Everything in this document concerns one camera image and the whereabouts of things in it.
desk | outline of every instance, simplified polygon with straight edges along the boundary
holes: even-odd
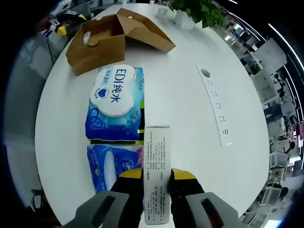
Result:
[[[112,6],[97,18],[120,7]],[[126,8],[150,18],[176,44],[168,54],[145,44],[129,44],[125,61],[120,62],[143,67],[146,125],[170,125],[172,166],[193,173],[205,191],[214,192],[241,215],[266,182],[269,164],[266,120],[251,79],[213,30],[200,24],[193,30],[180,30],[172,23],[175,13],[169,11],[166,19],[156,16],[157,5],[127,4]],[[62,224],[95,194],[86,157],[85,121],[98,72],[75,76],[66,50],[43,89],[35,134],[41,183]],[[220,146],[211,103],[195,63],[203,64],[217,83],[231,128],[229,147]],[[174,227],[172,219],[163,227]]]

tissue pack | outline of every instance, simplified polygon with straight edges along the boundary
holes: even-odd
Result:
[[[89,145],[87,157],[96,192],[110,190],[120,174],[142,167],[143,146]]]
[[[143,69],[114,65],[99,69],[85,122],[88,139],[137,141],[144,97]]]

socket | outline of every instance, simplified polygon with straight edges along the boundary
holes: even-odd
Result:
[[[208,97],[213,109],[214,117],[217,123],[219,141],[222,147],[232,144],[231,133],[228,126],[227,117],[225,115],[224,105],[221,101],[220,91],[216,87],[216,83],[212,75],[202,65],[196,64],[199,75],[207,90]]]

box flap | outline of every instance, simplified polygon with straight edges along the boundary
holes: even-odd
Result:
[[[167,35],[143,15],[121,8],[117,12],[117,17],[126,36],[149,44],[164,52],[169,52],[175,47],[175,44]]]

